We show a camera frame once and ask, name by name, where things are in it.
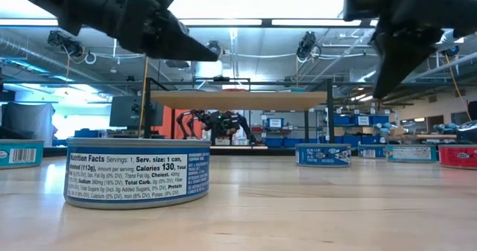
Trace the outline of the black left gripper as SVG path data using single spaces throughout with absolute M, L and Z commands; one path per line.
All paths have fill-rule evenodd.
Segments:
M 122 48 L 163 60 L 217 61 L 218 54 L 155 0 L 65 0 L 63 27 L 77 34 L 85 25 Z

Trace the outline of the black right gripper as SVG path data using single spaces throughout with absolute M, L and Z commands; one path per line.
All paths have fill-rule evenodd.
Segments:
M 379 55 L 373 97 L 384 98 L 435 52 L 439 32 L 477 31 L 477 0 L 374 0 L 379 19 L 372 46 Z

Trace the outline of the wooden shelf black metal legs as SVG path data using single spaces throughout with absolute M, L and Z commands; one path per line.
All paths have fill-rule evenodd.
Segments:
M 171 91 L 151 77 L 142 84 L 142 102 L 172 109 L 242 109 L 301 111 L 305 117 L 318 105 L 333 105 L 332 87 L 325 92 L 207 92 Z

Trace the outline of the background wooden table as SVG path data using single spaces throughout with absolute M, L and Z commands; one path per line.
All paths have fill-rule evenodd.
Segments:
M 404 134 L 404 135 L 393 135 L 389 136 L 388 140 L 391 141 L 417 141 L 417 140 L 427 140 L 427 139 L 457 139 L 456 135 L 441 135 L 441 134 Z

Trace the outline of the orange partition panel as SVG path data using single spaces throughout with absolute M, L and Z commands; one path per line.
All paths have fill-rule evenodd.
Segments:
M 162 125 L 153 126 L 152 130 L 157 131 L 161 136 L 165 136 L 166 139 L 177 139 L 178 136 L 178 124 L 177 116 L 179 111 L 170 107 L 164 107 L 162 114 Z

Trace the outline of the dark computer monitor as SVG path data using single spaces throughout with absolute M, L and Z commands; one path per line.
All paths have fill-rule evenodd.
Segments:
M 110 126 L 138 128 L 140 118 L 141 98 L 134 96 L 116 96 L 112 99 Z M 162 126 L 163 105 L 150 103 L 152 126 Z

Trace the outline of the black domed object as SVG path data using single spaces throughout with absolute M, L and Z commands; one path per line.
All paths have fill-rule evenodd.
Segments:
M 456 136 L 461 143 L 477 144 L 477 120 L 458 126 Z

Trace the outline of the background black robot arms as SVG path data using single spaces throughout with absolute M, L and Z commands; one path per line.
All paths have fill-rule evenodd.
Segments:
M 219 145 L 219 140 L 229 140 L 229 145 L 233 145 L 233 135 L 243 129 L 249 144 L 255 145 L 256 137 L 253 135 L 247 124 L 247 119 L 230 110 L 207 112 L 203 109 L 192 109 L 188 112 L 180 113 L 176 117 L 176 122 L 183 133 L 184 139 L 199 139 L 195 132 L 195 123 L 200 122 L 200 128 L 210 132 L 210 141 L 213 145 Z

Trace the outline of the grey cloth cover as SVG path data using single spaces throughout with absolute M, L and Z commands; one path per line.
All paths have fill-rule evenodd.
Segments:
M 51 147 L 54 138 L 51 104 L 8 103 L 1 106 L 1 125 L 26 139 L 43 141 L 45 147 Z

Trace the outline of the black metal table frame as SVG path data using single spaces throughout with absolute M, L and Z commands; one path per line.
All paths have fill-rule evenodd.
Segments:
M 295 156 L 294 148 L 267 148 L 264 146 L 212 146 L 212 155 L 218 156 Z

